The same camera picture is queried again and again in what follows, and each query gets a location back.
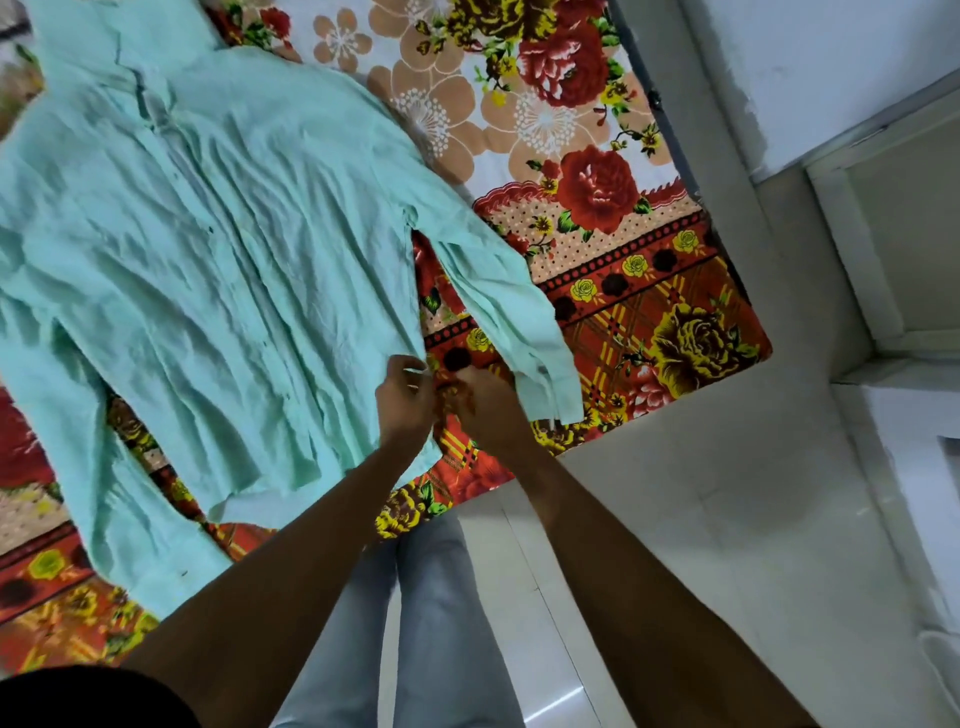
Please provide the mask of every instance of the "shirt cuff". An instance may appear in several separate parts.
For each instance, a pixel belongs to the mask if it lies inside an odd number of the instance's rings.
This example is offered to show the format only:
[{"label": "shirt cuff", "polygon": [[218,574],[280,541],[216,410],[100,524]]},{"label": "shirt cuff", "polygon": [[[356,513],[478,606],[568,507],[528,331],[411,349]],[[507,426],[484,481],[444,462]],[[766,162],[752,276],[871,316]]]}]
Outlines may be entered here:
[{"label": "shirt cuff", "polygon": [[580,375],[552,376],[549,384],[516,375],[516,395],[520,397],[527,419],[559,420],[573,425],[584,420],[584,398],[580,392]]}]

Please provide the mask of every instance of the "floral bedsheet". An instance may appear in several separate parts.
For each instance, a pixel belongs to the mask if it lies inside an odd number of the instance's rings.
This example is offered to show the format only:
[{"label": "floral bedsheet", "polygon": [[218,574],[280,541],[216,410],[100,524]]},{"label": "floral bedsheet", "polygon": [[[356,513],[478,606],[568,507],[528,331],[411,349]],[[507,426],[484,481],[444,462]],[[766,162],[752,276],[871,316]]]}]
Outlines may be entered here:
[{"label": "floral bedsheet", "polygon": [[[438,174],[525,256],[554,305],[584,395],[583,422],[534,425],[552,452],[770,355],[706,213],[678,175],[605,0],[227,0],[208,9],[232,44],[336,68],[365,85]],[[6,51],[0,137],[42,88],[29,51]],[[414,250],[441,391],[469,364],[507,376],[429,241],[415,235]],[[157,487],[232,558],[269,538],[255,526],[206,522],[189,484],[121,399],[111,398],[108,419]],[[90,570],[9,401],[0,400],[0,423],[0,670],[122,659],[156,620]],[[443,460],[391,495],[376,520],[380,538],[511,478],[456,418],[437,436]]]}]

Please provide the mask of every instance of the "white wall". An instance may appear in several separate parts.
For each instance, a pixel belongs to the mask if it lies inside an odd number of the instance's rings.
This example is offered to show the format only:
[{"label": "white wall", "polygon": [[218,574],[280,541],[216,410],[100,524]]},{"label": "white wall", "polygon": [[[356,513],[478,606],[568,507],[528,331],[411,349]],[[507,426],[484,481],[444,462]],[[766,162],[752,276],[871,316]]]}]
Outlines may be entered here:
[{"label": "white wall", "polygon": [[755,180],[960,68],[957,0],[683,5]]}]

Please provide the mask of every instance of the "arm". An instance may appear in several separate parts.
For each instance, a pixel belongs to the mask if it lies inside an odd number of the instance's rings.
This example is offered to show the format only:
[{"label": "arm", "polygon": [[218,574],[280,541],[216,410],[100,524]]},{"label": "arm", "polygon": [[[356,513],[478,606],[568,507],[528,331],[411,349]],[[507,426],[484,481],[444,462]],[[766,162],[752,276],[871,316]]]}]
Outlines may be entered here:
[{"label": "arm", "polygon": [[171,688],[204,728],[261,728],[276,716],[376,514],[430,434],[433,382],[404,371],[414,367],[426,365],[391,357],[377,389],[380,448],[162,622],[124,664]]},{"label": "arm", "polygon": [[736,633],[537,445],[506,382],[473,368],[458,377],[464,428],[516,474],[637,725],[813,724]]}]

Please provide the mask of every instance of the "leg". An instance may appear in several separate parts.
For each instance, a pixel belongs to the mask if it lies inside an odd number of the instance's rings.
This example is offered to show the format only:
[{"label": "leg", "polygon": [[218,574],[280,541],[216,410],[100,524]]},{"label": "leg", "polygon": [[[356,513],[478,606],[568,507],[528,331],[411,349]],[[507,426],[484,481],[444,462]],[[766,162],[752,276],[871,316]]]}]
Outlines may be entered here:
[{"label": "leg", "polygon": [[380,655],[396,543],[367,548],[273,727],[376,728]]},{"label": "leg", "polygon": [[402,601],[395,728],[522,728],[456,514],[404,536],[396,563]]}]

